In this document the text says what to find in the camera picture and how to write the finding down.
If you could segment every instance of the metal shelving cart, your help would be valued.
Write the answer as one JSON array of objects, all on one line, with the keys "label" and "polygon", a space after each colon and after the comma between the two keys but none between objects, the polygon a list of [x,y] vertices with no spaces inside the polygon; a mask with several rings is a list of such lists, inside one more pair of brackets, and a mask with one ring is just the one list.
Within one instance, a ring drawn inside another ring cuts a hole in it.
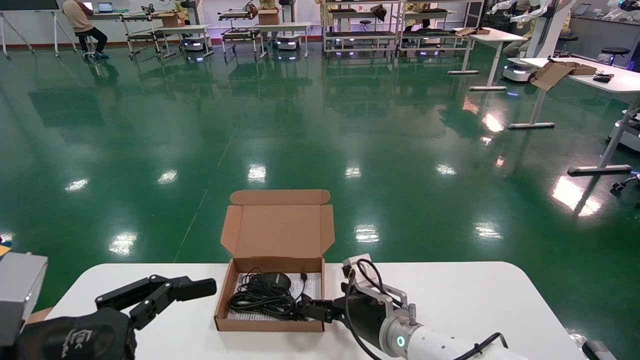
[{"label": "metal shelving cart", "polygon": [[[400,18],[402,6],[400,0],[382,0],[382,1],[330,1],[327,0],[322,3],[323,17],[329,18],[329,13],[333,16],[334,24],[330,26],[338,29],[335,26],[335,21],[340,19],[366,19],[373,18],[374,15],[371,12],[336,12],[331,11],[329,6],[331,5],[390,5],[390,10],[387,15],[393,14],[395,11],[396,18]],[[393,16],[389,16],[389,22],[383,22],[380,26],[380,30],[377,29],[377,21],[374,25],[374,31],[327,31],[326,26],[323,26],[323,50],[329,56],[330,53],[341,52],[354,52],[354,51],[387,51],[392,42],[397,42],[398,39],[398,26],[399,23],[392,23]]]},{"label": "metal shelving cart", "polygon": [[[236,44],[238,41],[251,41],[253,42],[253,57],[257,60],[257,48],[255,39],[260,34],[260,29],[255,27],[256,15],[245,9],[229,9],[225,12],[218,13],[218,24],[220,27],[220,34],[222,36],[222,51],[227,60],[227,45],[225,42],[232,42],[231,51],[236,55]],[[251,21],[251,26],[238,26],[234,27],[234,20],[248,20]],[[222,31],[222,22],[229,21],[230,27],[226,31]]]}]

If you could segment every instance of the wheel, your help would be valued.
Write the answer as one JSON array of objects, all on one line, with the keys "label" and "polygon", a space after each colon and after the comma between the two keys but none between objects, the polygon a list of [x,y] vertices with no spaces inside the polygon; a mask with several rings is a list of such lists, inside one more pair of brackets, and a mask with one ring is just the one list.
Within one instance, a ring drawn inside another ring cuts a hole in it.
[{"label": "wheel", "polygon": [[624,184],[614,183],[613,185],[611,185],[611,190],[613,190],[615,192],[621,192],[624,189],[625,189],[625,185]]}]

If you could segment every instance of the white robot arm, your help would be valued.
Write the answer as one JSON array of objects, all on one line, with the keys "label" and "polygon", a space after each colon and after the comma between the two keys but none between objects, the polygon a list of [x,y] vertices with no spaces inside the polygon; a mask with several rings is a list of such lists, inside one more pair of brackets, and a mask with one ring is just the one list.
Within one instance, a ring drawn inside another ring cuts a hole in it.
[{"label": "white robot arm", "polygon": [[304,317],[344,323],[373,360],[381,359],[362,340],[390,357],[407,360],[526,360],[507,348],[499,332],[474,343],[416,322],[415,304],[408,303],[405,292],[382,283],[368,254],[342,264],[349,279],[342,288],[345,297],[310,300],[304,295],[298,308]]},{"label": "white robot arm", "polygon": [[[517,3],[518,0],[507,0],[501,3],[495,4],[489,13],[495,13],[498,10],[504,10],[510,8],[513,4]],[[551,0],[530,0],[529,3],[535,10],[525,13],[519,16],[514,16],[511,18],[512,22],[528,22],[529,20],[539,17],[547,12],[547,8]]]}]

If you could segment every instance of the laptop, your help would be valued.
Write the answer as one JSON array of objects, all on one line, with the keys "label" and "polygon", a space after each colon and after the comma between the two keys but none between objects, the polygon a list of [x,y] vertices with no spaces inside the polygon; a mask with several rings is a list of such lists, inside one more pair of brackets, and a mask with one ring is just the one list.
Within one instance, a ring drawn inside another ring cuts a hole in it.
[{"label": "laptop", "polygon": [[583,16],[584,13],[586,13],[587,10],[589,10],[590,7],[591,7],[591,4],[580,4],[575,8],[575,10],[571,13],[571,15]]},{"label": "laptop", "polygon": [[99,13],[113,13],[113,3],[98,3]]}]

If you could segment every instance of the black stool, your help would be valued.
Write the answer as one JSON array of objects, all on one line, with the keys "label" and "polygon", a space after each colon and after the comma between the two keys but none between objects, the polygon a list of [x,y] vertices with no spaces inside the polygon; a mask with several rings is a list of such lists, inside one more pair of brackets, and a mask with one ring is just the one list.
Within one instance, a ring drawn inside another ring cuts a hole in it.
[{"label": "black stool", "polygon": [[578,37],[573,36],[573,35],[567,35],[565,37],[559,37],[558,38],[558,42],[561,44],[560,51],[562,51],[563,53],[568,53],[567,45],[568,45],[568,43],[574,42],[574,41],[578,41]]},{"label": "black stool", "polygon": [[361,20],[360,26],[364,29],[364,31],[367,31],[367,25],[369,25],[370,23],[371,23],[371,20]]},{"label": "black stool", "polygon": [[612,55],[611,60],[609,60],[609,66],[613,65],[613,61],[616,59],[616,55],[620,55],[623,58],[626,54],[630,53],[631,50],[626,47],[605,47],[600,51],[603,54]]}]

